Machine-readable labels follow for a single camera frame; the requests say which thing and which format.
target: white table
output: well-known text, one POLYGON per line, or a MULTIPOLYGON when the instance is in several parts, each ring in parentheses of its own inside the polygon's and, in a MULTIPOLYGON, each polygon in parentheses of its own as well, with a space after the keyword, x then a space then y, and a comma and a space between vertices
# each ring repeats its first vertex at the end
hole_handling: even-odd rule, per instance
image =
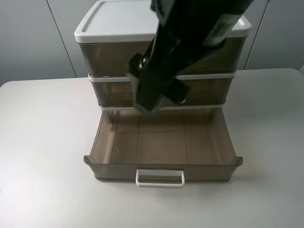
POLYGON ((0 88, 0 227, 297 228, 304 225, 304 76, 240 71, 224 115, 244 164, 182 189, 100 182, 83 162, 100 110, 87 78, 0 88))

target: open bottom drawer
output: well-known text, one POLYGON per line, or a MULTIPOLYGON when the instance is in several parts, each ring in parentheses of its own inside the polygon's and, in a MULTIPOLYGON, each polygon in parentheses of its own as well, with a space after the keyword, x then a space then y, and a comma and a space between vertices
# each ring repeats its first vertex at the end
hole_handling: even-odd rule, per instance
POLYGON ((183 177, 228 181, 243 163, 234 152, 221 108, 166 110, 151 116, 136 110, 103 112, 91 154, 84 160, 97 179, 140 183, 181 183, 183 177))

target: tinted plastic drawer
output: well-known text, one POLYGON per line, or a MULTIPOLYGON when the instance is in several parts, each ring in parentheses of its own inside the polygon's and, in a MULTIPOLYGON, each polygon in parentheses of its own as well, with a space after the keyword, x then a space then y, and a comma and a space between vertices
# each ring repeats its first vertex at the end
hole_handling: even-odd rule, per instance
MULTIPOLYGON (((237 69, 246 37, 229 38, 224 47, 206 59, 183 70, 181 75, 224 74, 237 69)), ((125 76, 129 60, 144 54, 149 41, 79 44, 92 77, 125 76)))
MULTIPOLYGON (((128 77, 93 78, 89 75, 97 100, 102 108, 133 107, 132 85, 128 77)), ((222 105, 234 74, 179 76, 190 91, 182 106, 222 105)), ((175 106, 168 102, 166 106, 175 106)))
POLYGON ((236 156, 222 110, 216 108, 151 116, 136 110, 103 112, 84 161, 99 180, 180 184, 181 176, 166 172, 182 172, 186 182, 228 181, 243 158, 236 156))

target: white plastic lid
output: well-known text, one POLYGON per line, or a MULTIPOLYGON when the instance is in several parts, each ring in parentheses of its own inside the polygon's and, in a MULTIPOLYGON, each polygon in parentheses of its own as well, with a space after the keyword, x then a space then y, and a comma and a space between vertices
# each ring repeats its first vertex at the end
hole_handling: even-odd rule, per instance
MULTIPOLYGON (((149 0, 101 1, 87 12, 74 35, 78 43, 151 41, 158 19, 149 0)), ((242 16, 228 37, 246 37, 251 24, 242 16)))

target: drawer handle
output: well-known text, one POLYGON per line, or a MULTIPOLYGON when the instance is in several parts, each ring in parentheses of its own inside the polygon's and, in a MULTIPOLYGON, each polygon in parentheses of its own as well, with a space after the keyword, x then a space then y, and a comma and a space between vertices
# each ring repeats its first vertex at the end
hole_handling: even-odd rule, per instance
POLYGON ((137 170, 136 172, 136 185, 138 187, 167 187, 167 188, 181 188, 185 184, 185 175, 183 170, 137 170), (142 183, 139 182, 139 176, 181 176, 181 183, 168 184, 168 183, 142 183))

